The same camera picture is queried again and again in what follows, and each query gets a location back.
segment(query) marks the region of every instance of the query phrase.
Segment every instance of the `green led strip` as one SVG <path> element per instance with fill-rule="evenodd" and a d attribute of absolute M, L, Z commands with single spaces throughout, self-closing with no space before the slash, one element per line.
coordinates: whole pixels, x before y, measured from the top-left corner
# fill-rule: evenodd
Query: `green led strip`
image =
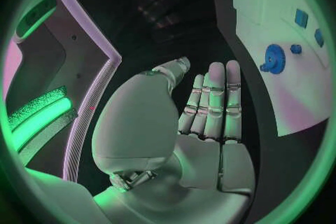
<path fill-rule="evenodd" d="M 34 134 L 42 130 L 53 120 L 61 116 L 72 107 L 68 98 L 62 98 L 41 109 L 13 131 L 13 144 L 15 150 L 19 150 Z"/>
<path fill-rule="evenodd" d="M 11 130 L 15 129 L 37 111 L 65 97 L 66 94 L 67 89 L 65 86 L 62 86 L 60 88 L 56 88 L 53 91 L 49 91 L 36 99 L 33 99 L 33 101 L 30 101 L 28 104 L 19 108 L 8 118 Z"/>

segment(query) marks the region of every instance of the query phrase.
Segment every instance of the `glowing green light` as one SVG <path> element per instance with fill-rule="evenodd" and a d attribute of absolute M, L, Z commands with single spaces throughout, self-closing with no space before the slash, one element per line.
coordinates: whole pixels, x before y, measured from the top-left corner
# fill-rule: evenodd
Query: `glowing green light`
<path fill-rule="evenodd" d="M 65 97 L 66 94 L 67 89 L 66 87 L 62 86 L 53 91 L 49 91 L 36 99 L 33 99 L 33 101 L 30 101 L 28 104 L 19 108 L 8 118 L 11 130 L 15 129 L 18 125 L 35 114 L 37 111 Z"/>
<path fill-rule="evenodd" d="M 68 98 L 62 98 L 38 111 L 13 131 L 14 148 L 19 150 L 34 134 L 72 107 Z"/>

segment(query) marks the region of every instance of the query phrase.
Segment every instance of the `green light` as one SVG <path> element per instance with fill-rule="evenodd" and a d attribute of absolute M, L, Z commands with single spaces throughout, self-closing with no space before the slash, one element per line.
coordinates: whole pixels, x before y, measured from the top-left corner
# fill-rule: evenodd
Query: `green light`
<path fill-rule="evenodd" d="M 13 131 L 14 148 L 19 150 L 35 133 L 71 107 L 71 101 L 68 98 L 62 98 L 29 117 Z"/>
<path fill-rule="evenodd" d="M 65 97 L 66 94 L 67 89 L 65 86 L 62 86 L 60 88 L 56 88 L 53 91 L 49 91 L 36 99 L 33 99 L 33 101 L 30 101 L 28 104 L 19 108 L 8 118 L 11 130 L 15 129 L 18 125 L 35 114 L 37 111 Z"/>

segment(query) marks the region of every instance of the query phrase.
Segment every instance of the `blue gear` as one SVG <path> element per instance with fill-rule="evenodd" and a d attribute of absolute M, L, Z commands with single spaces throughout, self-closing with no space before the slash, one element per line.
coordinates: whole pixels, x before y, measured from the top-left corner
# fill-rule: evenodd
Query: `blue gear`
<path fill-rule="evenodd" d="M 286 56 L 283 49 L 272 44 L 267 47 L 265 53 L 265 63 L 260 66 L 262 72 L 271 72 L 272 74 L 280 74 L 286 65 Z"/>

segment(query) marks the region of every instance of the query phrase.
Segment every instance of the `robot finger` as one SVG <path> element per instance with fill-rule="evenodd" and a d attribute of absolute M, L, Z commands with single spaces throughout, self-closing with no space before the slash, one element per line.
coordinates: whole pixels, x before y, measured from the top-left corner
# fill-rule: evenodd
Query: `robot finger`
<path fill-rule="evenodd" d="M 231 60 L 226 64 L 227 107 L 224 127 L 225 140 L 241 140 L 241 78 L 240 66 Z"/>
<path fill-rule="evenodd" d="M 192 92 L 179 119 L 179 132 L 182 134 L 189 134 L 190 132 L 190 127 L 192 126 L 195 114 L 197 113 L 203 81 L 203 75 L 198 74 L 195 77 Z"/>
<path fill-rule="evenodd" d="M 200 94 L 199 106 L 195 115 L 191 133 L 195 133 L 200 137 L 203 136 L 204 128 L 206 126 L 207 114 L 209 108 L 209 73 L 204 76 L 202 93 Z"/>
<path fill-rule="evenodd" d="M 209 109 L 204 137 L 220 140 L 225 98 L 225 67 L 214 62 L 209 66 Z"/>

